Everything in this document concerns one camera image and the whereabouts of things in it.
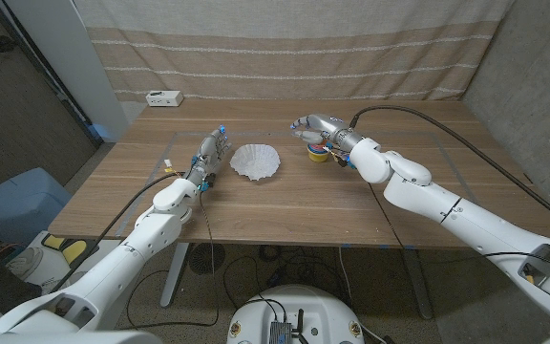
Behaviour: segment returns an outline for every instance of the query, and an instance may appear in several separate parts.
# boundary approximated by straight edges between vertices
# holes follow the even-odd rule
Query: white robotic arm
[[[302,124],[321,131],[322,140],[329,140],[342,151],[349,152],[349,162],[368,183],[389,180],[384,196],[390,203],[439,222],[478,253],[531,253],[550,261],[550,238],[514,226],[433,183],[430,171],[424,166],[396,152],[381,153],[377,142],[353,132],[342,120],[310,115],[299,118],[291,127],[295,129]],[[309,143],[317,140],[315,134],[294,133]],[[488,256],[487,259],[550,314],[549,263],[516,254]]]
[[[146,262],[173,244],[189,206],[215,178],[230,143],[224,128],[208,135],[183,178],[161,190],[131,234],[76,283],[30,300],[0,318],[0,333],[83,333],[114,328]]]

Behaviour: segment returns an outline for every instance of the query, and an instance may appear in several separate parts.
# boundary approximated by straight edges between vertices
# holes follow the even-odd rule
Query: beige curtain
[[[457,99],[510,0],[75,0],[121,101]]]

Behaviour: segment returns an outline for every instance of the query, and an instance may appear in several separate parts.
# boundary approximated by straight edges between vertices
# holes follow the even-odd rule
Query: tabletop
[[[371,105],[407,106],[439,120],[537,191],[490,133],[457,101],[372,100],[206,100],[186,99],[178,108],[146,108],[88,180],[51,223],[49,232],[69,238],[94,238],[144,185],[166,174],[164,160],[178,171],[190,166],[204,136],[226,126],[233,147],[214,187],[202,202],[215,242],[344,247],[465,247],[438,223],[396,208],[383,197],[385,183],[373,186],[383,211],[357,171],[332,157],[308,158],[307,146],[290,135],[298,117],[322,113],[342,118]],[[550,237],[550,212],[493,167],[440,129],[411,114],[393,110],[364,114],[356,131],[426,166],[435,183],[527,230]],[[281,160],[277,172],[257,182],[240,176],[229,161],[245,144],[273,146]],[[152,187],[109,231],[127,236],[154,195],[172,180]],[[195,204],[180,242],[209,240]]]

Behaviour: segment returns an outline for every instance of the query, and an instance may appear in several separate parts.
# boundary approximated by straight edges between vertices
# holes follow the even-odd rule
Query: gray wall
[[[515,2],[462,100],[550,202],[550,1]]]
[[[8,5],[105,141],[130,126],[71,0],[8,0]]]

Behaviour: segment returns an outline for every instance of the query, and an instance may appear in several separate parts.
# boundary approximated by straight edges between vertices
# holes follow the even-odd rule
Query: blue bin
[[[42,168],[0,184],[0,240],[27,246],[63,209],[72,195]]]

